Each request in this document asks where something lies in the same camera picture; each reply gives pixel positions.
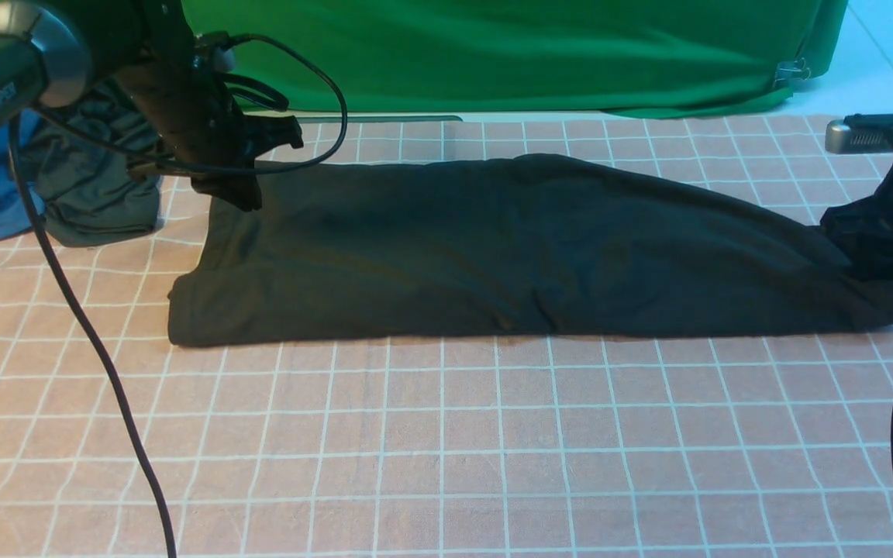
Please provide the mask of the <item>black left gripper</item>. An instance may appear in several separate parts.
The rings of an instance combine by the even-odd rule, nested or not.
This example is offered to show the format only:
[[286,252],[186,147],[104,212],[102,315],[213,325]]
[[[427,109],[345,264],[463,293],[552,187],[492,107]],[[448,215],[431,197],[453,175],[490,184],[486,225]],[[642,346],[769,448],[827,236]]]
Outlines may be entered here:
[[[117,71],[115,81],[176,162],[252,168],[249,156],[283,146],[304,147],[295,116],[242,117],[213,71],[195,66],[195,33],[180,2],[133,1],[131,5],[143,22],[143,45],[134,61]],[[192,188],[242,212],[262,208],[256,176],[203,174],[192,178]]]

